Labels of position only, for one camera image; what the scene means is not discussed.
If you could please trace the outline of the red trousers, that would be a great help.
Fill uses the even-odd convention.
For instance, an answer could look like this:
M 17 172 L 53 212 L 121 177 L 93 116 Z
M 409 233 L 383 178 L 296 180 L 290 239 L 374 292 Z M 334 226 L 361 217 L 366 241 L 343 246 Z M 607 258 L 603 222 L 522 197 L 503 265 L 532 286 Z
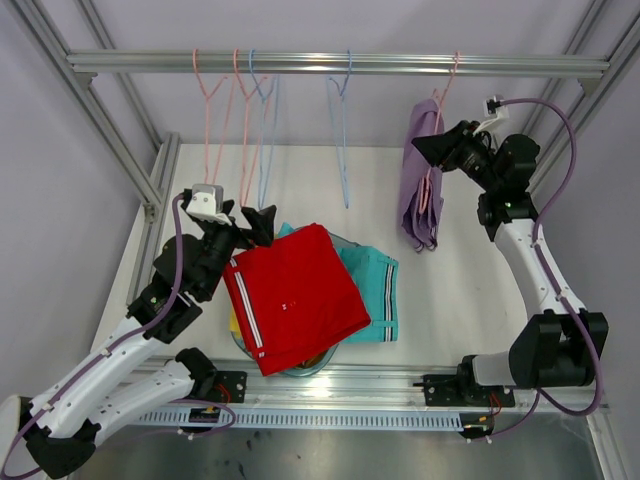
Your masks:
M 371 322 L 319 224 L 232 257 L 223 279 L 245 348 L 264 376 L 318 356 Z

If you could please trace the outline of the aluminium frame left posts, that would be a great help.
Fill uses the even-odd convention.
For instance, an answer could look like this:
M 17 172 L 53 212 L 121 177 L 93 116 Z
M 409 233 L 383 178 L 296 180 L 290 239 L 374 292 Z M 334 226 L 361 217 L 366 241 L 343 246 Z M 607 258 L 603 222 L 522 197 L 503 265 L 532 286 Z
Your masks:
M 154 254 L 160 244 L 164 215 L 170 209 L 169 196 L 181 146 L 180 135 L 170 132 L 160 138 L 130 77 L 125 74 L 116 76 L 118 87 L 156 153 L 153 170 L 147 173 L 127 146 L 115 119 L 92 86 L 97 74 L 74 70 L 70 62 L 71 48 L 44 4 L 40 1 L 6 1 L 4 5 L 58 77 L 141 200 L 144 223 L 127 295 L 127 300 L 131 302 L 153 276 Z

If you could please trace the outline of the yellow trousers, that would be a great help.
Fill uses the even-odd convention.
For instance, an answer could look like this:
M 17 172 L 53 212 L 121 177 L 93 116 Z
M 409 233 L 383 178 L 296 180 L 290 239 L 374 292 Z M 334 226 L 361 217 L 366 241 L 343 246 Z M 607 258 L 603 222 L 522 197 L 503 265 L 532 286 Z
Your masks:
M 231 302 L 230 331 L 241 336 L 251 351 L 265 347 L 260 315 L 266 310 L 267 290 L 257 263 L 262 257 L 262 253 L 249 250 L 234 254 L 223 273 Z

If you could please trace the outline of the teal trousers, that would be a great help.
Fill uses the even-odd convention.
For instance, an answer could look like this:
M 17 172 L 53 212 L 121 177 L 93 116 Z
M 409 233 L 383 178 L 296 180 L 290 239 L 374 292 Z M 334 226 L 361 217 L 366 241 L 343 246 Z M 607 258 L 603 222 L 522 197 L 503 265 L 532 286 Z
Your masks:
M 399 319 L 396 300 L 398 261 L 372 246 L 360 245 L 329 232 L 334 249 L 358 288 L 370 322 L 337 339 L 337 343 L 384 343 L 398 338 Z

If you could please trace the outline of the blue plastic basin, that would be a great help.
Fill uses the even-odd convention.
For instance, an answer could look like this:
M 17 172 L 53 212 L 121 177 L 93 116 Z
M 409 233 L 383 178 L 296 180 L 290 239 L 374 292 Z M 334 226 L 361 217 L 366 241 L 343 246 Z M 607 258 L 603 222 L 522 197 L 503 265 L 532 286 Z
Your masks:
M 332 244 L 335 248 L 350 248 L 350 247 L 357 247 L 358 243 L 355 242 L 351 242 L 349 240 L 346 240 L 338 235 L 335 235 L 333 233 L 329 233 L 329 236 L 331 238 Z M 238 320 L 235 314 L 235 310 L 231 309 L 231 313 L 230 313 L 230 317 L 229 317 L 229 331 L 230 331 L 230 336 L 233 339 L 234 343 L 236 344 L 236 346 L 249 358 L 249 359 L 253 359 L 253 356 L 251 355 L 251 353 L 249 352 L 249 350 L 247 349 L 247 347 L 245 346 L 244 340 L 243 340 L 243 336 L 241 333 L 241 330 L 239 328 L 239 324 L 238 324 Z M 307 369 L 307 370 L 302 370 L 302 369 L 298 369 L 297 365 L 287 369 L 287 370 L 283 370 L 281 371 L 282 375 L 286 375 L 289 377 L 294 377 L 294 378 L 304 378 L 304 377 L 310 377 L 313 375 L 316 375 L 318 372 L 320 372 L 323 368 L 326 367 L 326 365 L 329 363 L 329 361 L 333 358 L 336 350 L 338 349 L 339 345 L 335 344 L 332 347 L 330 347 L 329 349 L 325 350 L 325 351 L 329 351 L 331 353 L 331 358 L 321 367 L 316 367 L 316 368 L 312 368 L 312 369 Z

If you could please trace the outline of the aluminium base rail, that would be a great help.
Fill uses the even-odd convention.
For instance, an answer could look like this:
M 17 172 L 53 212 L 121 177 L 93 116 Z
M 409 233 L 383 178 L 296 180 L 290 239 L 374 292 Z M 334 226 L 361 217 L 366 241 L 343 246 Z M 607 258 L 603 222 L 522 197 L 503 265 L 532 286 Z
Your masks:
M 116 388 L 124 388 L 151 376 L 169 360 L 154 356 L 135 367 Z M 349 365 L 330 362 L 319 373 L 308 377 L 276 374 L 262 376 L 249 359 L 213 359 L 220 370 L 244 371 L 247 390 L 244 406 L 276 409 L 337 410 L 425 410 L 421 387 L 414 386 L 424 374 L 453 375 L 451 366 Z M 595 387 L 548 389 L 550 396 L 569 409 L 590 404 Z

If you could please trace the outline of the blue hanger with teal trousers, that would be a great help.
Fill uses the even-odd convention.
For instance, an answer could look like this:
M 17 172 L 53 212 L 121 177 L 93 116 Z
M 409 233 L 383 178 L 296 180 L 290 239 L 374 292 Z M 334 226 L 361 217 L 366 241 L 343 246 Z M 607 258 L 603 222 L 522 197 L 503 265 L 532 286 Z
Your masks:
M 262 209 L 266 206 L 266 196 L 273 163 L 275 133 L 279 117 L 280 77 L 272 75 L 263 77 L 261 80 L 257 79 L 255 49 L 249 51 L 248 66 L 255 91 L 261 101 L 257 205 Z

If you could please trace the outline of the purple trousers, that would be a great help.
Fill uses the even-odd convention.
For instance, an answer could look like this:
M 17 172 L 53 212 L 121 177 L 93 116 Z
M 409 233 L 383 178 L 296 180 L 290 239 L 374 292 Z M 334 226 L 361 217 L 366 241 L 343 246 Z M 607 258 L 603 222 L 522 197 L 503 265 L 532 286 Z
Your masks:
M 411 140 L 443 132 L 444 123 L 436 101 L 428 98 L 417 103 L 405 136 L 398 201 L 400 230 L 416 252 L 437 248 L 444 199 L 442 172 L 424 160 Z

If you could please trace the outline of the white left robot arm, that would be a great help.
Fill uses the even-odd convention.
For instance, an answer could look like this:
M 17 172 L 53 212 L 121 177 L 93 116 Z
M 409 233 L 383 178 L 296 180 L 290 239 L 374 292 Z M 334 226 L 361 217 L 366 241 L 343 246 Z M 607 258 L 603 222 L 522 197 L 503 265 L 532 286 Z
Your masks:
M 231 200 L 223 202 L 214 220 L 191 214 L 203 234 L 185 234 L 180 215 L 194 202 L 191 191 L 173 199 L 175 235 L 155 259 L 151 283 L 103 344 L 47 391 L 22 400 L 18 435 L 50 478 L 79 469 L 107 438 L 150 410 L 174 401 L 221 399 L 220 373 L 197 348 L 183 349 L 151 377 L 115 389 L 201 315 L 235 250 L 270 246 L 274 240 L 276 206 L 242 208 L 249 225 L 241 228 L 230 215 Z

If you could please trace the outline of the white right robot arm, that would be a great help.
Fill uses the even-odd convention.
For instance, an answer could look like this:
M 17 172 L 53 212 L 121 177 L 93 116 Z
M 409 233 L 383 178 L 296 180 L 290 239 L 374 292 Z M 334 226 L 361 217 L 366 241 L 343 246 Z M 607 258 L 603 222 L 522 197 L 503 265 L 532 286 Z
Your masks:
M 512 134 L 494 148 L 482 124 L 468 121 L 411 143 L 430 166 L 460 170 L 481 188 L 479 223 L 507 261 L 528 315 L 508 350 L 463 358 L 450 381 L 458 398 L 473 405 L 500 387 L 543 393 L 596 384 L 608 322 L 572 292 L 545 242 L 528 192 L 538 144 Z

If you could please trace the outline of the blue hanger with red trousers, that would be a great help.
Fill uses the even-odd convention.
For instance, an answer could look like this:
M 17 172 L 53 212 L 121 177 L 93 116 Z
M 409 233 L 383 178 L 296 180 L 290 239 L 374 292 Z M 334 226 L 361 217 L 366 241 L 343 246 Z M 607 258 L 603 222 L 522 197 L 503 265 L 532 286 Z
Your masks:
M 342 81 L 329 75 L 325 78 L 329 121 L 331 125 L 343 204 L 350 207 L 350 190 L 347 169 L 347 108 L 346 94 L 352 72 L 352 53 L 347 51 L 347 70 Z

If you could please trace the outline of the brown trousers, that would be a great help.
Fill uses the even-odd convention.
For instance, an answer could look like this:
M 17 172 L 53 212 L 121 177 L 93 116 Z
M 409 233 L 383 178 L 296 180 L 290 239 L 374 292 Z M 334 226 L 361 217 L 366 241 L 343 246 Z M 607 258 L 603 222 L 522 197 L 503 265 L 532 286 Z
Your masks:
M 325 351 L 308 360 L 301 362 L 297 365 L 297 368 L 302 370 L 312 369 L 316 367 L 321 368 L 330 358 L 331 353 L 329 351 Z

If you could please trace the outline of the aluminium hanging rail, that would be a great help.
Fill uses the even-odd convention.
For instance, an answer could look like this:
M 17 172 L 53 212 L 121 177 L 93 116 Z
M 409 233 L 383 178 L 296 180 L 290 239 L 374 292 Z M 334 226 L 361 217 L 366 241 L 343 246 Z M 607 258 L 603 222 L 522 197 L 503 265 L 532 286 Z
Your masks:
M 599 79 L 611 67 L 583 55 L 464 55 L 200 50 L 77 50 L 74 71 L 95 73 L 259 73 Z

